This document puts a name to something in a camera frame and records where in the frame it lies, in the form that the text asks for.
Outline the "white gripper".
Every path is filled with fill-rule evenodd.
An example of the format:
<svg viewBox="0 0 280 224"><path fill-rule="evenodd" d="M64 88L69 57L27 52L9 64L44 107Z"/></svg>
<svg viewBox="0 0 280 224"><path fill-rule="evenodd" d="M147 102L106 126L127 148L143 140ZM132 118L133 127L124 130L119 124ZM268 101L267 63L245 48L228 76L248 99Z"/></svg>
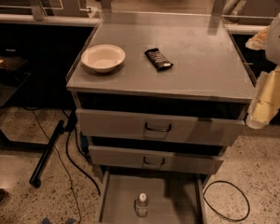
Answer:
<svg viewBox="0 0 280 224"><path fill-rule="evenodd" d="M245 43L248 49L265 49L266 58L278 64L272 72L261 72L254 98L248 108L245 124L262 129L270 123L280 109L280 13L266 27Z"/></svg>

